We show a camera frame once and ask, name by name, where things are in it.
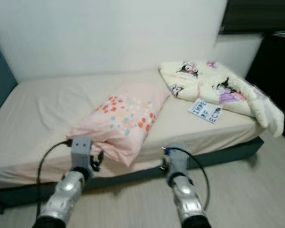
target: mattress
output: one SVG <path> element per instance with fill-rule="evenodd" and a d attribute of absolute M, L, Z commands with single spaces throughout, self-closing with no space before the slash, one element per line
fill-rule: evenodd
<path fill-rule="evenodd" d="M 53 78 L 23 82 L 0 109 L 0 189 L 36 183 L 40 159 L 53 144 L 89 115 L 123 82 L 165 87 L 157 71 Z M 248 116 L 224 110 L 215 124 L 190 114 L 192 102 L 169 97 L 135 162 L 105 158 L 96 177 L 114 177 L 161 163 L 162 146 L 184 143 L 193 154 L 218 151 L 256 138 L 263 128 Z M 42 182 L 59 181 L 71 167 L 70 149 L 57 147 L 47 158 Z"/>

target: dark cabinet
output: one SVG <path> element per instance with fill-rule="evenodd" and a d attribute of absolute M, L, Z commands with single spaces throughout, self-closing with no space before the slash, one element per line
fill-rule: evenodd
<path fill-rule="evenodd" d="M 285 37 L 264 37 L 246 80 L 263 90 L 285 114 Z"/>

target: pink pillow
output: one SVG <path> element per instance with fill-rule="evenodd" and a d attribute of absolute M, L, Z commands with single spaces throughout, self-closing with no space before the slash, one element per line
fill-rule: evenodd
<path fill-rule="evenodd" d="M 130 166 L 169 94 L 148 83 L 126 83 L 67 137 L 91 136 L 106 157 Z"/>

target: light wood floor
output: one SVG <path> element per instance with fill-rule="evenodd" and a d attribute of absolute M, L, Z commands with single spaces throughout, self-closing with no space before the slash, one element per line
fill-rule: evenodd
<path fill-rule="evenodd" d="M 285 228 L 285 138 L 262 134 L 257 156 L 206 168 L 211 184 L 208 216 L 213 228 Z M 204 199 L 199 170 L 190 171 Z M 7 209 L 0 228 L 30 228 L 36 206 Z M 171 189 L 153 179 L 84 194 L 68 228 L 180 228 Z"/>

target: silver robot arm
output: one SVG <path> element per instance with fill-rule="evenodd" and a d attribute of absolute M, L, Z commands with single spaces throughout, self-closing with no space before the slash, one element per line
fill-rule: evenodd
<path fill-rule="evenodd" d="M 165 149 L 166 178 L 173 190 L 174 203 L 182 228 L 211 228 L 192 180 L 188 176 L 189 156 L 178 150 Z"/>
<path fill-rule="evenodd" d="M 90 161 L 92 140 L 76 137 L 72 142 L 72 168 L 55 187 L 55 192 L 42 208 L 33 228 L 65 228 L 85 183 L 92 179 L 93 168 L 99 170 L 101 161 Z"/>

